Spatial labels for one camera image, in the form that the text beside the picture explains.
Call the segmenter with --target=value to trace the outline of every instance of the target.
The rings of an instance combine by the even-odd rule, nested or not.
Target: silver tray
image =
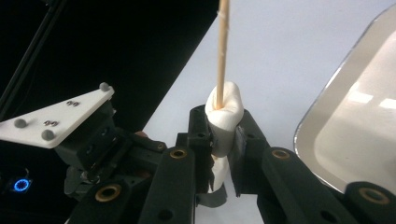
[[[396,5],[377,17],[300,123],[295,151],[329,186],[396,194]]]

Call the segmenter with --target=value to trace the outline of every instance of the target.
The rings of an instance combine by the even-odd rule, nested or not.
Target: blue led
[[[27,179],[20,179],[14,184],[14,190],[17,192],[25,191],[29,188],[30,181]]]

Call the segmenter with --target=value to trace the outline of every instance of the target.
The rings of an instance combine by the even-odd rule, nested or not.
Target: wooden skewer
[[[225,61],[227,52],[228,23],[230,15],[230,0],[220,0],[219,3],[219,52],[218,52],[218,87],[216,109],[222,109]]]

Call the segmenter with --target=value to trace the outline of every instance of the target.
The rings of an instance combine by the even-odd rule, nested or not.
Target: white marshmallow
[[[227,155],[233,147],[235,127],[244,116],[241,95],[238,86],[233,82],[224,83],[222,109],[216,110],[217,88],[215,88],[207,99],[205,112],[209,126],[214,134],[212,154],[215,164],[212,172],[215,175],[213,191],[218,190],[224,182],[229,170]]]

